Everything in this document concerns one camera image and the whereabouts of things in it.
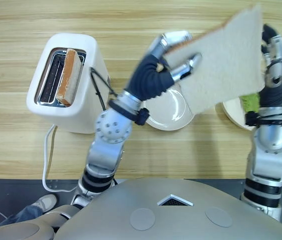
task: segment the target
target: person's foot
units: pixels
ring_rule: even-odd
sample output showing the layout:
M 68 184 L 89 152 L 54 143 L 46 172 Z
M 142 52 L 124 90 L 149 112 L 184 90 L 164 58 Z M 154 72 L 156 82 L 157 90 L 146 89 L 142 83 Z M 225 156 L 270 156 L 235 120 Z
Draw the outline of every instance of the person's foot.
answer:
M 42 211 L 48 212 L 56 205 L 56 196 L 53 194 L 48 194 L 40 197 L 32 206 L 37 206 L 42 209 Z

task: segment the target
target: wooden table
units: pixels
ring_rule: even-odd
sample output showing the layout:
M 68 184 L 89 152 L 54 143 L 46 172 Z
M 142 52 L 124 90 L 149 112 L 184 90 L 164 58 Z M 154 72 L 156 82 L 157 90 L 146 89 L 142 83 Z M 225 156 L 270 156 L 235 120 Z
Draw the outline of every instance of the wooden table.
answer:
M 248 0 L 0 0 L 0 178 L 39 179 L 50 124 L 29 112 L 25 97 L 46 41 L 55 33 L 94 36 L 117 91 L 159 33 L 194 36 L 220 24 Z M 263 0 L 265 22 L 282 34 L 282 1 Z M 249 132 L 217 105 L 179 131 L 133 126 L 118 178 L 244 178 Z M 77 179 L 93 135 L 59 129 L 49 177 Z

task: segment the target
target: black floor mat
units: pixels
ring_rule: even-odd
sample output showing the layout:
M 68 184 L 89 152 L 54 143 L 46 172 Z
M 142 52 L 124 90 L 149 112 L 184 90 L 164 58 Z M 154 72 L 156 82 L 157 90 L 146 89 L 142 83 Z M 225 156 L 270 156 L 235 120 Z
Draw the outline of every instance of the black floor mat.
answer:
M 196 181 L 211 185 L 236 198 L 240 197 L 244 189 L 242 179 L 196 179 Z M 50 188 L 71 189 L 76 186 L 77 180 L 48 180 L 47 184 Z M 45 194 L 49 192 L 43 188 L 41 180 L 0 179 L 0 212 L 6 216 L 16 214 Z M 56 195 L 57 206 L 69 204 L 73 197 L 72 192 L 59 192 Z

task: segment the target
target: jeans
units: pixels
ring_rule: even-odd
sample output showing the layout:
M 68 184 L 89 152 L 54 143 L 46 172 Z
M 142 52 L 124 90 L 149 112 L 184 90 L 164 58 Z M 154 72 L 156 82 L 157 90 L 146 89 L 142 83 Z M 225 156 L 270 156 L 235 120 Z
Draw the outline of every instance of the jeans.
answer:
M 0 223 L 0 226 L 8 225 L 8 224 L 14 224 L 19 223 L 31 219 L 35 219 L 43 214 L 42 209 L 38 206 L 26 206 L 16 215 L 9 216 L 6 220 L 2 221 Z

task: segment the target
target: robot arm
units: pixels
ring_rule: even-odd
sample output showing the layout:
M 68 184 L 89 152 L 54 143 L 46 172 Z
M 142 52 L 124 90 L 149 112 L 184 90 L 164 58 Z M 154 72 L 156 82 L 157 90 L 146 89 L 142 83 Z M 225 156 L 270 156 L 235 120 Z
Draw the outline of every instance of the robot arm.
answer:
M 264 25 L 262 46 L 266 60 L 265 88 L 259 93 L 259 113 L 246 114 L 256 126 L 248 156 L 245 190 L 241 200 L 280 220 L 282 188 L 282 37 Z
M 157 37 L 136 68 L 125 90 L 109 102 L 110 109 L 96 120 L 96 134 L 90 146 L 86 166 L 79 180 L 72 204 L 85 206 L 96 195 L 108 189 L 118 168 L 124 142 L 132 131 L 132 122 L 144 125 L 148 110 L 141 109 L 142 101 L 160 96 L 174 83 L 190 75 L 200 62 L 200 53 L 185 59 L 175 69 L 169 69 L 162 60 L 170 48 L 189 41 L 187 31 L 168 32 Z M 157 72 L 157 65 L 164 69 Z

